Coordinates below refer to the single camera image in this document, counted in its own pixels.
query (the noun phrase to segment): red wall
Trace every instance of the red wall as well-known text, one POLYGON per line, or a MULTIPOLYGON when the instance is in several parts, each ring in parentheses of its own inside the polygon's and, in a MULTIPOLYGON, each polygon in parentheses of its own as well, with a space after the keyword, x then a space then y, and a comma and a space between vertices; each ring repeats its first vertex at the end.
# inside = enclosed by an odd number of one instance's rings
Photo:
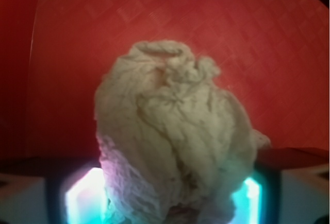
POLYGON ((39 0, 27 154, 98 154, 102 74, 133 43, 159 39, 213 57, 217 83, 274 147, 328 149, 329 10, 318 0, 39 0))
POLYGON ((0 0, 0 159, 25 155, 28 65, 38 0, 0 0))

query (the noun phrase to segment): diamond pattern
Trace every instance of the diamond pattern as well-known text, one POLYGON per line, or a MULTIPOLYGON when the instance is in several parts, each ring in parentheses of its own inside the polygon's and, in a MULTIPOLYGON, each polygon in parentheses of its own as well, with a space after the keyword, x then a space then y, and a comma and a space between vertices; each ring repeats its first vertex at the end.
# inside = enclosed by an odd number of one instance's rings
POLYGON ((328 149, 329 10, 318 0, 39 0, 30 155, 96 155, 93 95, 140 40, 174 39, 222 69, 274 147, 328 149))

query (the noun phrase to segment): white cloth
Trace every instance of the white cloth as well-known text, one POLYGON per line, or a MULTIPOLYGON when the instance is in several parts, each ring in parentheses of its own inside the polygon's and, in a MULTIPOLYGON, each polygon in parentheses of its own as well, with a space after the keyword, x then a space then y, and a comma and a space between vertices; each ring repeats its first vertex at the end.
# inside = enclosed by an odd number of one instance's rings
POLYGON ((175 41, 139 42, 117 59, 95 94, 108 223, 163 223, 177 205, 203 224, 233 217, 257 145, 242 105, 213 83, 219 74, 175 41))

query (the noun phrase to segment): white light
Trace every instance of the white light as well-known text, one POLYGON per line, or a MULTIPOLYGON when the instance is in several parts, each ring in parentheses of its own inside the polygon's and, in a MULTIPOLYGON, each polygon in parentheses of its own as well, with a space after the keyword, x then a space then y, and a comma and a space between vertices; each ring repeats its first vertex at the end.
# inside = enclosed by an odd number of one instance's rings
POLYGON ((67 223, 102 223, 107 208, 101 168, 92 168, 65 194, 67 223))

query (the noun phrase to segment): glowing light panel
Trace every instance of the glowing light panel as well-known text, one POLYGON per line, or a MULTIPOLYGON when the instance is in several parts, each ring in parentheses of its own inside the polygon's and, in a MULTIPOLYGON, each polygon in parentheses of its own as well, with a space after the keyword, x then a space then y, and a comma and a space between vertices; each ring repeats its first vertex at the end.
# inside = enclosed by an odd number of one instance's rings
MULTIPOLYGON (((103 170, 92 168, 65 195, 67 223, 103 223, 107 209, 103 170)), ((233 194, 236 212, 231 224, 259 224, 261 185, 247 178, 241 189, 233 194)))
POLYGON ((103 223, 107 209, 103 170, 92 168, 65 194, 67 223, 103 223))
POLYGON ((241 189, 233 194, 236 212, 230 224, 259 224, 261 194, 261 185, 253 178, 247 178, 241 189))

